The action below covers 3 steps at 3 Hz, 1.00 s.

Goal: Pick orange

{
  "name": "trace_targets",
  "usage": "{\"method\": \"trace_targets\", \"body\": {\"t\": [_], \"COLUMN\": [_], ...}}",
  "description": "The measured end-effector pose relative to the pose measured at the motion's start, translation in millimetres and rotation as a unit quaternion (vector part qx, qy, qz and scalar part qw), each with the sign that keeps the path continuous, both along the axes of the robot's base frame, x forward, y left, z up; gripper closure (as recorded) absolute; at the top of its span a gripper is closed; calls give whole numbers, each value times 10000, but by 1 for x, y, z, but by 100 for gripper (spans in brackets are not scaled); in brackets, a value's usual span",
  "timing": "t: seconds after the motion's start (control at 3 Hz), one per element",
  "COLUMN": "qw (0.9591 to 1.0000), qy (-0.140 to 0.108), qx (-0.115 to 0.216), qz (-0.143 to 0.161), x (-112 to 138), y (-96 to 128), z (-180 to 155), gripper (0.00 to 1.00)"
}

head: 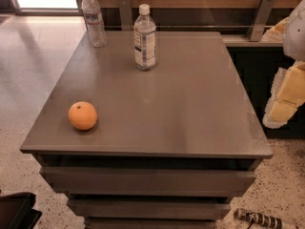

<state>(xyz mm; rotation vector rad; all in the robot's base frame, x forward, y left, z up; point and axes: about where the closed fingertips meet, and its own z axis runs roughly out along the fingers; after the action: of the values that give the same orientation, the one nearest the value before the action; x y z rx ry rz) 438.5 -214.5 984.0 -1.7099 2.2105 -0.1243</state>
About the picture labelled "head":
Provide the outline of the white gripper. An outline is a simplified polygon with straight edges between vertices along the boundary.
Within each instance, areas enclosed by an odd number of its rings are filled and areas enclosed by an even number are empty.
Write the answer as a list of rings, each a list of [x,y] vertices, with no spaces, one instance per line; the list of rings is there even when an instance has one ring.
[[[283,51],[297,60],[288,70],[279,68],[274,75],[271,97],[267,101],[263,125],[278,129],[287,124],[305,103],[305,0],[286,17],[267,30],[262,41],[281,42]]]

